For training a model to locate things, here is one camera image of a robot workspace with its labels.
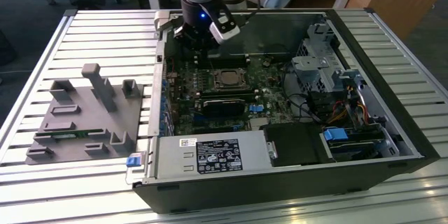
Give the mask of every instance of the aluminum slatted table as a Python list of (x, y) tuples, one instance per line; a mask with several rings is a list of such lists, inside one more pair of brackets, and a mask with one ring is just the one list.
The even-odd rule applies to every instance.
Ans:
[[(441, 159), (367, 191), (158, 215), (125, 183), (125, 158), (27, 166), (55, 79), (81, 79), (83, 63), (101, 65), (111, 84), (143, 87), (137, 148), (147, 140), (155, 60), (151, 10), (78, 11), (63, 16), (0, 131), (0, 223), (439, 223), (448, 221), (448, 94), (375, 14), (339, 10), (366, 55)], [(353, 62), (345, 56), (347, 64)]]

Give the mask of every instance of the power supply label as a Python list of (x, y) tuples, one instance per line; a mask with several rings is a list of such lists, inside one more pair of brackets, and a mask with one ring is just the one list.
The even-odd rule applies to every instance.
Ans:
[(199, 174), (242, 170), (237, 139), (195, 142), (195, 154)]

